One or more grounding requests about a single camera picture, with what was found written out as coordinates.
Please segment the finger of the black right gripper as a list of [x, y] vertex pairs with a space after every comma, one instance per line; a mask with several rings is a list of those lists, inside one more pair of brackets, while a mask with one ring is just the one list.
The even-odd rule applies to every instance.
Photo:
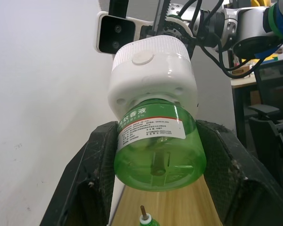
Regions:
[[129, 0], [110, 0], [108, 14], [120, 18], [126, 18]]

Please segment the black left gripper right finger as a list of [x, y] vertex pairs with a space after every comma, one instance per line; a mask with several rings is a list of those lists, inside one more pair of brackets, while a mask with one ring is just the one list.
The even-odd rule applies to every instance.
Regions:
[[196, 121], [204, 178], [224, 226], [283, 226], [283, 189], [226, 127]]

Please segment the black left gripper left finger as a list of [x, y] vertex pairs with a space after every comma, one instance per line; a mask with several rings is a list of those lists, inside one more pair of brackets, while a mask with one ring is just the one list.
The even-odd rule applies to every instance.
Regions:
[[106, 226], [115, 173], [118, 123], [98, 126], [66, 166], [42, 226]]

